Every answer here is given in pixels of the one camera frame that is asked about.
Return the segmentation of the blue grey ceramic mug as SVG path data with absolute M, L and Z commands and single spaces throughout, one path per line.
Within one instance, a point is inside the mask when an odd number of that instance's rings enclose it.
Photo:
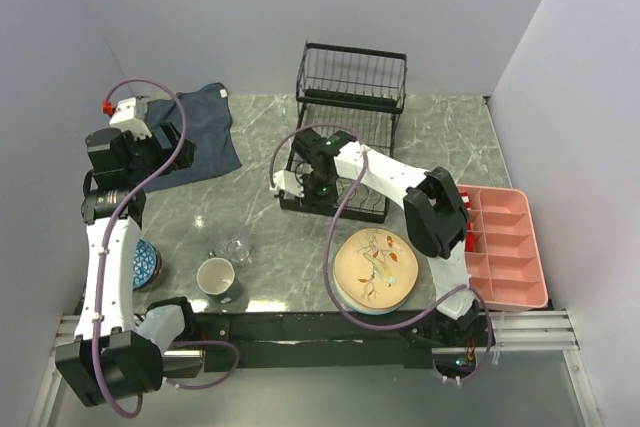
M 233 264 L 220 257 L 207 259 L 200 265 L 196 282 L 204 294 L 220 304 L 235 301 L 242 293 Z

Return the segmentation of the red item in tray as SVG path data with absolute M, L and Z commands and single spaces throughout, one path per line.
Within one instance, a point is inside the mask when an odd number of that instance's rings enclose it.
M 468 193 L 466 191 L 462 191 L 460 195 L 461 195 L 463 204 L 467 209 L 468 216 L 471 216 L 471 202 L 470 202 L 470 197 Z M 470 221 L 470 219 L 466 224 L 466 230 L 467 230 L 467 233 L 465 236 L 465 251 L 469 253 L 475 250 L 475 245 L 476 245 L 476 236 L 473 232 L 472 222 Z

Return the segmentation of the blue patterned bowl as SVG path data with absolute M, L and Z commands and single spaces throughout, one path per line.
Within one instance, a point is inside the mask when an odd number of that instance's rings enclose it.
M 160 274 L 162 256 L 148 241 L 140 239 L 136 245 L 133 263 L 133 290 L 139 291 L 150 284 Z

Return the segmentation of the beige bird pattern plate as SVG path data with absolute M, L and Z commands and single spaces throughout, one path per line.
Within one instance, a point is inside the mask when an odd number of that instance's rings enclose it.
M 418 280 L 419 264 L 399 235 L 365 228 L 342 244 L 332 274 L 337 290 L 353 309 L 387 312 L 408 298 Z

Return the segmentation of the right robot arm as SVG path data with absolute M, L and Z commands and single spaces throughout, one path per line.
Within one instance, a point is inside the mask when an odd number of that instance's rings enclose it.
M 435 301 L 425 310 L 400 323 L 376 325 L 348 312 L 334 293 L 329 260 L 322 260 L 326 292 L 339 314 L 351 324 L 374 332 L 399 332 L 423 324 L 433 314 L 440 338 L 450 345 L 470 339 L 478 315 L 488 307 L 479 291 L 470 284 L 465 260 L 465 244 L 470 215 L 448 170 L 443 167 L 412 167 L 367 146 L 351 129 L 335 125 L 334 134 L 322 137 L 317 125 L 299 127 L 287 134 L 296 154 L 312 167 L 316 178 L 311 188 L 294 189 L 288 171 L 269 172 L 270 189 L 306 199 L 339 177 L 350 180 L 349 194 L 360 185 L 372 189 L 398 205 L 413 247 L 427 257 L 437 291 Z

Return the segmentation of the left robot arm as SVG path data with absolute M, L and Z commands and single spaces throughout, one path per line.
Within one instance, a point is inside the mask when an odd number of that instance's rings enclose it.
M 195 146 L 170 121 L 154 135 L 108 127 L 85 139 L 91 169 L 83 182 L 81 215 L 89 247 L 84 302 L 71 343 L 57 348 L 55 364 L 86 407 L 141 398 L 160 388 L 163 355 L 186 349 L 200 325 L 185 297 L 150 307 L 141 324 L 133 307 L 134 257 L 141 238 L 144 188 L 160 175 L 191 166 Z

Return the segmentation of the dark blue cloth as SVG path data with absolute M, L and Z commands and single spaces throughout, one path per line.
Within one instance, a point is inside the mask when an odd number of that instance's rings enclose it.
M 233 118 L 225 86 L 211 83 L 177 97 L 186 112 L 186 139 L 195 144 L 194 161 L 151 181 L 144 187 L 147 193 L 221 177 L 241 167 L 231 137 Z

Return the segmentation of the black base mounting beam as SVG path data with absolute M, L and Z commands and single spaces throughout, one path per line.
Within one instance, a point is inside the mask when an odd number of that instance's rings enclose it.
M 472 313 L 480 313 L 477 305 L 473 305 L 471 312 L 457 321 L 466 320 Z M 225 340 L 198 339 L 196 337 L 195 315 L 194 326 L 185 334 L 180 335 L 176 342 L 181 347 L 184 347 L 186 343 L 192 342 L 228 342 L 234 345 L 240 353 L 238 363 L 240 369 L 383 365 L 401 365 L 407 369 L 431 369 L 433 367 L 433 357 L 436 349 L 416 346 L 414 343 L 404 339 L 366 340 L 362 344 L 323 341 L 303 342 L 296 345 L 276 345 L 269 343 L 248 344 L 244 342 L 236 344 Z M 404 327 L 410 327 L 419 321 Z M 400 329 L 394 329 L 391 332 L 397 332 Z M 493 333 L 489 331 L 488 327 L 488 340 L 484 347 L 492 345 Z M 478 354 L 482 348 L 477 348 L 472 345 L 462 349 L 455 348 L 453 352 Z

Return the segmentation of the clear glass cup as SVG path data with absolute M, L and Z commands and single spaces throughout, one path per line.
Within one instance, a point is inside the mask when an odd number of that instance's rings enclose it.
M 209 258 L 224 258 L 234 264 L 246 264 L 250 261 L 251 246 L 246 238 L 238 235 L 222 236 L 209 248 Z

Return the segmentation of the pink compartment tray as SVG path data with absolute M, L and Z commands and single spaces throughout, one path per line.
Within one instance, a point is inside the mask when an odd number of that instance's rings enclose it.
M 524 312 L 549 295 L 526 195 L 516 189 L 459 184 L 468 208 L 467 269 L 489 309 Z

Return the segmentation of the light blue plate underneath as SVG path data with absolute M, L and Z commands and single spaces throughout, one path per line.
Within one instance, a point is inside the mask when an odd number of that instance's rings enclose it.
M 349 309 L 367 315 L 393 312 L 409 299 L 418 280 L 418 269 L 402 269 L 394 283 L 383 280 L 373 267 L 330 268 L 339 300 Z

